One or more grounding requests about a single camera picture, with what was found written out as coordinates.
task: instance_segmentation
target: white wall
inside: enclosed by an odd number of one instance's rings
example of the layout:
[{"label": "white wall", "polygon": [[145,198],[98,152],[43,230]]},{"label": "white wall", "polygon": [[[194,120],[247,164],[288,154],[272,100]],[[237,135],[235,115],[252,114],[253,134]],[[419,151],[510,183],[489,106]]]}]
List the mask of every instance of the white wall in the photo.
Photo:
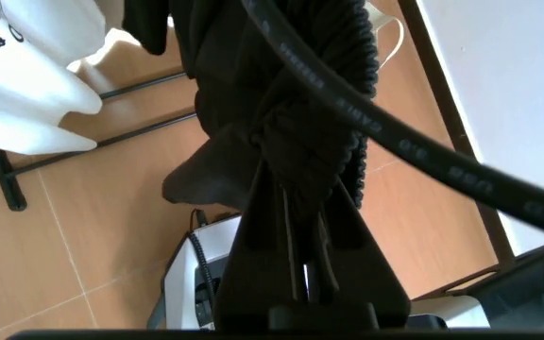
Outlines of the white wall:
[{"label": "white wall", "polygon": [[[417,0],[478,160],[544,187],[544,0]],[[544,232],[502,216],[516,254]]]}]

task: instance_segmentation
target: white fabric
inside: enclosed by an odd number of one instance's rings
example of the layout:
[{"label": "white fabric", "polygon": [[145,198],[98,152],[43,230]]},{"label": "white fabric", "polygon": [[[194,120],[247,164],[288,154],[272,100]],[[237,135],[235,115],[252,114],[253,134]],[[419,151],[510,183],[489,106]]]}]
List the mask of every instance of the white fabric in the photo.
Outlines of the white fabric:
[{"label": "white fabric", "polygon": [[375,42],[379,40],[379,31],[387,24],[395,21],[398,23],[399,27],[399,36],[394,49],[385,57],[385,60],[382,61],[380,68],[382,68],[400,49],[402,46],[402,41],[404,41],[404,25],[397,17],[387,15],[382,13],[380,10],[376,9],[368,1],[365,1],[365,9],[368,12],[368,21],[373,25],[373,35],[375,35]]},{"label": "white fabric", "polygon": [[69,111],[100,111],[97,93],[65,66],[104,37],[94,0],[0,0],[1,149],[35,155],[96,146],[58,123]]}]

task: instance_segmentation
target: black horizontal bar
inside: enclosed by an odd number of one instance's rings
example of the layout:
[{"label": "black horizontal bar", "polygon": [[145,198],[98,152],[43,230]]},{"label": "black horizontal bar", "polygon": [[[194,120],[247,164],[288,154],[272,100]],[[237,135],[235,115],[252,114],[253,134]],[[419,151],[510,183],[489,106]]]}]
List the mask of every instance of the black horizontal bar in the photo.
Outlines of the black horizontal bar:
[{"label": "black horizontal bar", "polygon": [[184,72],[180,72],[180,73],[173,74],[173,75],[161,76],[161,77],[158,77],[158,78],[155,78],[155,79],[152,79],[152,80],[148,80],[148,81],[145,81],[145,82],[142,82],[142,83],[139,83],[139,84],[127,86],[126,88],[123,88],[123,89],[112,90],[112,91],[107,92],[107,93],[102,93],[100,95],[100,99],[102,99],[102,100],[109,99],[109,98],[112,98],[112,97],[117,96],[117,95],[130,93],[130,92],[133,92],[133,91],[136,91],[136,90],[143,89],[143,88],[148,87],[148,86],[157,85],[157,84],[160,84],[162,82],[165,82],[165,81],[168,81],[168,80],[173,80],[173,79],[176,79],[176,78],[179,78],[179,77],[184,77],[184,76],[186,76],[186,73],[184,73]]},{"label": "black horizontal bar", "polygon": [[[153,124],[153,125],[149,125],[147,127],[141,127],[141,128],[136,129],[136,130],[123,133],[123,134],[118,135],[116,137],[112,137],[112,138],[109,138],[109,139],[104,140],[102,142],[98,142],[98,145],[95,147],[94,150],[105,147],[105,146],[108,146],[108,145],[113,145],[115,143],[122,142],[122,141],[124,141],[126,139],[129,139],[129,138],[132,138],[132,137],[135,137],[135,136],[139,136],[141,134],[144,134],[144,133],[147,133],[147,132],[159,129],[159,128],[164,128],[164,127],[173,125],[175,123],[185,121],[185,120],[193,118],[195,116],[196,116],[196,112],[191,112],[191,113],[181,115],[180,117],[170,118],[170,119],[164,120],[162,122],[159,122],[159,123],[156,123],[156,124]],[[6,179],[13,178],[13,177],[16,177],[16,176],[18,176],[20,174],[23,174],[23,173],[27,172],[27,171],[35,170],[35,169],[38,169],[40,167],[50,165],[50,164],[53,164],[55,162],[60,162],[60,161],[69,159],[71,157],[74,157],[76,155],[81,155],[81,154],[84,154],[84,153],[90,152],[90,151],[92,151],[92,150],[65,152],[65,153],[53,156],[51,158],[48,158],[46,160],[35,161],[34,163],[31,163],[29,165],[22,166],[22,167],[19,167],[16,170],[7,172],[6,174],[4,174],[4,178],[6,178]]]}]

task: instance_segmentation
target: black cloth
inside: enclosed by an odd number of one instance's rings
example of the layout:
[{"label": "black cloth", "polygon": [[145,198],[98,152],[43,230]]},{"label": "black cloth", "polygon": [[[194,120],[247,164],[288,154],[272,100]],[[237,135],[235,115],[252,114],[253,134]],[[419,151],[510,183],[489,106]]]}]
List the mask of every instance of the black cloth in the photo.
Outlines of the black cloth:
[{"label": "black cloth", "polygon": [[[364,0],[281,0],[279,8],[318,56],[356,90],[374,96],[377,51]],[[210,140],[163,183],[171,202],[242,210],[260,157],[295,202],[318,209],[341,179],[357,207],[366,138],[340,123],[284,67],[239,0],[126,0],[124,29],[152,54],[174,19],[195,109]]]}]

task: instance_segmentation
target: black metal rack leg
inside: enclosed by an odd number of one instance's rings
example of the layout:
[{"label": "black metal rack leg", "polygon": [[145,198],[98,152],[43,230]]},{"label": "black metal rack leg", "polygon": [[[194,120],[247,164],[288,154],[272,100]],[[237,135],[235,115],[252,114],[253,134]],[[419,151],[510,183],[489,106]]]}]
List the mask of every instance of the black metal rack leg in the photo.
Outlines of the black metal rack leg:
[{"label": "black metal rack leg", "polygon": [[[168,75],[168,76],[161,76],[161,77],[151,79],[139,84],[128,86],[123,89],[114,90],[108,93],[102,93],[100,95],[100,98],[102,100],[109,99],[120,94],[127,94],[133,91],[146,88],[148,86],[152,86],[152,85],[163,83],[165,81],[177,79],[185,75],[186,74],[184,73],[177,73],[177,74]],[[123,133],[119,136],[109,138],[108,140],[101,141],[98,143],[98,146],[95,149],[99,149],[108,145],[113,145],[113,144],[122,142],[124,140],[127,140],[129,138],[133,138],[133,137],[145,134],[147,132],[150,132],[159,128],[168,127],[170,125],[179,123],[186,119],[193,118],[195,116],[196,116],[196,113],[191,112],[191,113],[184,114],[180,117],[166,119],[162,122],[159,122],[147,127],[141,127],[133,131]],[[27,206],[25,196],[23,195],[22,189],[20,188],[20,185],[18,184],[16,176],[31,170],[39,169],[49,164],[53,164],[55,162],[60,162],[60,161],[72,158],[74,156],[78,156],[78,155],[84,154],[86,152],[91,152],[91,151],[66,152],[66,153],[58,154],[56,156],[53,156],[51,158],[48,158],[42,161],[35,161],[29,165],[22,166],[18,169],[14,169],[11,163],[9,162],[8,154],[6,153],[6,151],[0,150],[0,185],[1,185],[1,190],[4,193],[6,202],[8,203],[8,207],[14,212],[21,212],[24,209],[26,209],[26,206]]]}]

